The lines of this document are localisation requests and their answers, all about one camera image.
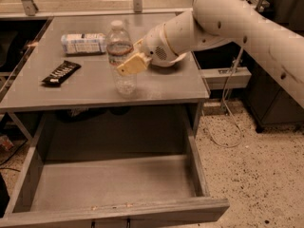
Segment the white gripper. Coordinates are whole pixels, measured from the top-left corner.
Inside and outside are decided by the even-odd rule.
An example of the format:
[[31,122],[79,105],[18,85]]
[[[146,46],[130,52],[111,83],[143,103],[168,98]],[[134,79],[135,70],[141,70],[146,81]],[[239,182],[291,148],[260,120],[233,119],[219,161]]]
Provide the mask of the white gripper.
[[166,41],[164,24],[149,30],[133,46],[140,47],[141,52],[133,54],[117,67],[122,76],[141,73],[147,70],[150,63],[158,67],[171,67],[178,58]]

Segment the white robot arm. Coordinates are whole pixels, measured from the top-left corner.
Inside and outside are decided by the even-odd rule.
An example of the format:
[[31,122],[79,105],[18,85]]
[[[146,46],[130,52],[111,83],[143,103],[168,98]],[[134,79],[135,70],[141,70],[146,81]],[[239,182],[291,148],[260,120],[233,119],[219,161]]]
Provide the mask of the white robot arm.
[[266,19],[246,0],[194,0],[190,10],[149,30],[117,71],[126,76],[149,65],[171,67],[188,51],[230,42],[304,106],[304,37]]

